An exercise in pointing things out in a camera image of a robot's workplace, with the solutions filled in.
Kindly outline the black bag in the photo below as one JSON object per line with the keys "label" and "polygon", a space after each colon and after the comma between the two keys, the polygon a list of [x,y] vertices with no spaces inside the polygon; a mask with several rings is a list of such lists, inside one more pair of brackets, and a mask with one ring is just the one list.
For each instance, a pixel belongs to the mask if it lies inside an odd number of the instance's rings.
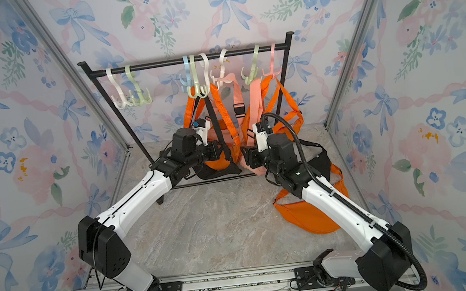
{"label": "black bag", "polygon": [[195,173],[202,180],[212,180],[215,178],[238,175],[242,173],[242,169],[238,166],[241,157],[240,145],[235,143],[233,137],[234,125],[230,117],[224,119],[222,109],[219,114],[213,105],[210,98],[199,99],[198,102],[191,105],[191,117],[185,118],[185,127],[193,126],[200,119],[205,119],[211,123],[212,128],[208,131],[208,144],[217,144],[219,151],[219,159],[214,161],[206,161],[194,168]]}
{"label": "black bag", "polygon": [[327,154],[327,150],[319,143],[311,142],[307,140],[300,140],[302,146],[305,147],[317,147],[321,150],[317,156],[314,156],[312,159],[308,161],[308,164],[314,169],[317,170],[322,176],[324,176],[327,180],[331,178],[331,160]]}

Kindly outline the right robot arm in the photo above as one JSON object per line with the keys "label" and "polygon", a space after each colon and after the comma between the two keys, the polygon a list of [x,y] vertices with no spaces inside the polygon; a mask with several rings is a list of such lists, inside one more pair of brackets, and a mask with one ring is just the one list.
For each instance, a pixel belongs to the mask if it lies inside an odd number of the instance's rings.
{"label": "right robot arm", "polygon": [[414,257],[409,229],[359,207],[349,199],[343,181],[331,184],[330,178],[341,171],[325,149],[306,160],[297,156],[299,147],[320,148],[320,144],[295,142],[285,134],[275,134],[266,143],[243,147],[242,154],[249,167],[264,167],[273,174],[284,195],[299,198],[298,202],[277,206],[287,221],[313,234],[341,229],[357,244],[356,252],[330,249],[319,256],[313,263],[319,281],[330,285],[339,278],[360,277],[377,291],[402,287],[401,277],[413,265]]}

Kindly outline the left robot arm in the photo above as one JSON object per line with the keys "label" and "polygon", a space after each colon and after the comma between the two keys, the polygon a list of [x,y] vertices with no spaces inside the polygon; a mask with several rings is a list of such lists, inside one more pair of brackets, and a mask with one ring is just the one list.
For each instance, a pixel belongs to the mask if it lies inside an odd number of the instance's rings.
{"label": "left robot arm", "polygon": [[162,291],[159,279],[132,261],[124,242],[138,219],[174,188],[190,171],[220,157],[220,145],[208,139],[210,121],[180,128],[171,146],[150,165],[144,178],[113,206],[96,218],[84,217],[78,224],[79,257],[103,276],[130,291]]}

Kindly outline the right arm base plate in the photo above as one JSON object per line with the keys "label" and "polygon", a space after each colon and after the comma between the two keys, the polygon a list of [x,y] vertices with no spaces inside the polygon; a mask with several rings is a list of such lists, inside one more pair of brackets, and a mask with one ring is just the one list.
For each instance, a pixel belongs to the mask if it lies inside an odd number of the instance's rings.
{"label": "right arm base plate", "polygon": [[298,267],[293,269],[294,279],[290,282],[290,288],[305,291],[314,289],[335,289],[344,284],[355,285],[356,281],[352,277],[332,278],[325,274],[323,269],[314,266]]}

